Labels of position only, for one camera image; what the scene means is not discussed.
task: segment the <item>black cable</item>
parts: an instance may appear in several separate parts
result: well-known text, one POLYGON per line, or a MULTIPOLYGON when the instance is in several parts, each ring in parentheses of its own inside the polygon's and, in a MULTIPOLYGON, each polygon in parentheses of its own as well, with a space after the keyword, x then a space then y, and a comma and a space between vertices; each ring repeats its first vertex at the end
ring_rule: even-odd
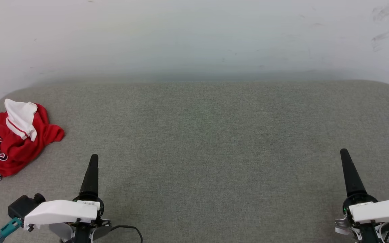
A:
POLYGON ((385 236, 385 239, 384 239, 385 243, 388 243, 388 236, 389 236, 389 232, 385 236))
POLYGON ((126 228, 126 229, 135 229, 137 233, 139 234, 140 237, 140 243, 144 242, 144 238, 142 237, 142 234, 140 233, 139 229, 137 229, 135 226, 130 226, 130 225, 117 225, 111 228, 110 231, 115 230, 117 228, 126 228))

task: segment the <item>label on white bracket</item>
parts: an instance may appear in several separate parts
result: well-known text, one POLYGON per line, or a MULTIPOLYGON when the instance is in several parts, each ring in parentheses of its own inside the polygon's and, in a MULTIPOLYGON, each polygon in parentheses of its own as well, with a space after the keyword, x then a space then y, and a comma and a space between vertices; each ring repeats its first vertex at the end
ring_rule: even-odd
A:
POLYGON ((99 201, 91 201, 91 200, 77 200, 77 203, 83 203, 87 205, 93 205, 97 207, 97 211, 100 210, 100 202, 99 201))

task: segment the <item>gray fabric surface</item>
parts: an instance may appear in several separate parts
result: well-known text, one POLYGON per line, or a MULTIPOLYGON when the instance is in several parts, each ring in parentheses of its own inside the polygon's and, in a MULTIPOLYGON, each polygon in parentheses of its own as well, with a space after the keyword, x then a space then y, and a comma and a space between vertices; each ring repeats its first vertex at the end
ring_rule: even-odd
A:
MULTIPOLYGON (((334 233, 349 149, 367 192, 389 199, 389 85, 371 81, 34 87, 66 131, 0 181, 0 227, 19 196, 72 200, 99 154, 105 217, 145 243, 353 242, 334 233)), ((0 101, 0 112, 4 111, 0 101)), ((7 243, 56 243, 47 229, 7 243)), ((139 242, 116 230, 99 243, 139 242)))

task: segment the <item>teal connector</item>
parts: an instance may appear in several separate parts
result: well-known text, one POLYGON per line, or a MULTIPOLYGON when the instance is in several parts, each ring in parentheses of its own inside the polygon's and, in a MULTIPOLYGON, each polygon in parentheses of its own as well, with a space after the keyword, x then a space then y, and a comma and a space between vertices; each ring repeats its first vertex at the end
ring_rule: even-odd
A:
POLYGON ((17 217, 14 217, 8 224, 0 229, 0 243, 4 242, 7 236, 16 231, 16 229, 22 227, 22 225, 23 222, 17 217))

